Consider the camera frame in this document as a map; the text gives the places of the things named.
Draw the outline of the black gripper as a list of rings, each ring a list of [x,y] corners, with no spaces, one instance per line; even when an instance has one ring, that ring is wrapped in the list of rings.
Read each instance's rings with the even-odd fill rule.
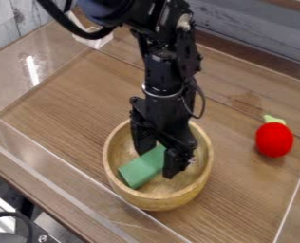
[[[168,179],[187,169],[194,159],[196,140],[188,127],[194,97],[194,91],[184,91],[171,97],[146,95],[130,99],[135,150],[143,155],[156,142],[164,146],[162,176]]]

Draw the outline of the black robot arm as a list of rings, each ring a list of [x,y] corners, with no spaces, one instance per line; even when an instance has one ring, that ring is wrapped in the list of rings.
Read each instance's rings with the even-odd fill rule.
[[[143,96],[130,99],[132,142],[139,154],[163,145],[162,176],[172,178],[187,169],[198,146],[188,120],[203,116],[194,110],[195,99],[204,96],[195,81],[203,56],[187,1],[77,0],[88,20],[100,26],[94,32],[79,28],[52,0],[37,3],[63,28],[84,39],[98,40],[118,27],[130,27],[144,65]]]

